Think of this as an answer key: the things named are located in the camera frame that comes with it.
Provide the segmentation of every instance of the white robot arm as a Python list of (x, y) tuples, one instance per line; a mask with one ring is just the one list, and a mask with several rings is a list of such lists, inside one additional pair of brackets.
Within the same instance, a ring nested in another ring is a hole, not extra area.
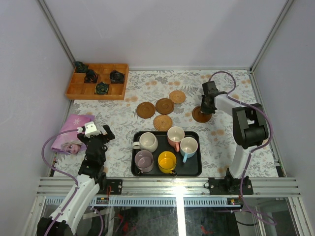
[[(229, 114), (230, 116), (232, 116), (233, 108), (244, 107), (244, 106), (228, 99), (226, 94), (221, 94), (215, 97), (215, 107), (218, 110), (222, 110), (226, 112), (227, 114)], [(229, 171), (233, 178), (242, 177), (242, 173), (244, 171), (249, 152), (256, 147), (257, 145), (254, 145), (254, 146), (248, 147), (247, 149), (244, 149), (240, 145), (236, 146), (234, 158), (229, 168)]]
[[(268, 138), (267, 123), (255, 109), (229, 99), (226, 92), (219, 92), (215, 82), (206, 82), (202, 87), (204, 95), (202, 95), (201, 112), (214, 114), (215, 110), (222, 110), (232, 116), (233, 136), (237, 144), (232, 164), (227, 169), (224, 180), (217, 181), (209, 178), (209, 185), (213, 186), (210, 194), (238, 194), (249, 152), (262, 145), (263, 141)], [(251, 106), (262, 110), (259, 103), (251, 104)], [(247, 170), (244, 185), (251, 186)]]
[(37, 225), (37, 236), (73, 236), (85, 210), (99, 190), (107, 191), (105, 145), (115, 135), (108, 125), (104, 125), (107, 134), (102, 134), (93, 122), (78, 128), (78, 138), (86, 146), (86, 156), (77, 176), (78, 185), (73, 185), (62, 204), (50, 215), (42, 217)]

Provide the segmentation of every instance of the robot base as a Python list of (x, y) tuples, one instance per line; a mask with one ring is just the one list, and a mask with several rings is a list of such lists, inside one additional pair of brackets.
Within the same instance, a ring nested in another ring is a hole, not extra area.
[[(210, 195), (239, 195), (241, 180), (233, 178), (229, 172), (226, 171), (224, 179), (209, 178)], [(245, 177), (243, 181), (243, 195), (253, 195), (252, 182), (249, 177)]]

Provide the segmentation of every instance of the table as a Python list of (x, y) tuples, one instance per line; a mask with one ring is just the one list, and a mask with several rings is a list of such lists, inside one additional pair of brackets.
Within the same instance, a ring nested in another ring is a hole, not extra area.
[[(215, 71), (130, 71), (124, 101), (75, 100), (70, 114), (90, 114), (95, 116), (96, 125), (108, 124), (116, 139), (108, 143), (104, 171), (108, 177), (133, 177), (131, 173), (131, 143), (138, 131), (155, 130), (153, 119), (142, 119), (136, 113), (137, 106), (145, 101), (155, 104), (168, 97), (170, 92), (181, 90), (186, 94), (183, 104), (175, 104), (169, 114), (174, 126), (186, 131), (195, 131), (200, 138), (202, 174), (200, 177), (222, 177), (232, 163), (236, 144), (232, 133), (232, 117), (217, 111), (209, 122), (198, 123), (191, 112), (201, 104), (202, 84), (209, 80)], [(245, 70), (229, 71), (236, 79), (237, 88), (233, 97), (247, 103), (256, 99), (250, 78)], [(213, 78), (220, 91), (229, 91), (233, 81), (228, 75), (218, 74)], [(77, 175), (84, 151), (78, 155), (59, 155), (57, 169)], [(277, 177), (274, 157), (269, 147), (258, 150), (249, 167), (250, 177)]]

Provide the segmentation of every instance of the white wall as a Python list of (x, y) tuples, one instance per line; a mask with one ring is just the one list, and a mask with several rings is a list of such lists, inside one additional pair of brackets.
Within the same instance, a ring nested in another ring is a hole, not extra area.
[(46, 0), (72, 53), (131, 68), (250, 67), (286, 0)]
[(58, 132), (71, 65), (34, 0), (0, 1), (0, 235), (21, 234), (45, 140)]
[(296, 1), (255, 75), (284, 167), (315, 224), (315, 1)]

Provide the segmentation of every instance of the cork coaster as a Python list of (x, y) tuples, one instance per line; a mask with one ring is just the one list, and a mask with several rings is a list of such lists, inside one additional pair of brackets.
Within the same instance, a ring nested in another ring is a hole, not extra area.
[(192, 118), (199, 123), (206, 123), (210, 120), (212, 115), (204, 114), (200, 111), (200, 106), (197, 106), (192, 111)]
[(167, 131), (172, 127), (173, 121), (168, 115), (159, 115), (153, 120), (153, 125), (158, 131)]
[(143, 119), (152, 117), (156, 112), (156, 108), (151, 102), (140, 103), (137, 107), (137, 114)]
[(180, 104), (180, 103), (185, 102), (186, 95), (184, 94), (184, 92), (176, 90), (176, 91), (172, 91), (169, 94), (169, 99), (171, 99), (172, 102), (174, 102), (175, 104)]
[(174, 107), (175, 107), (174, 102), (172, 102), (168, 98), (162, 98), (156, 103), (157, 112), (159, 112), (162, 115), (167, 115), (167, 114), (172, 113), (172, 111), (174, 110)]

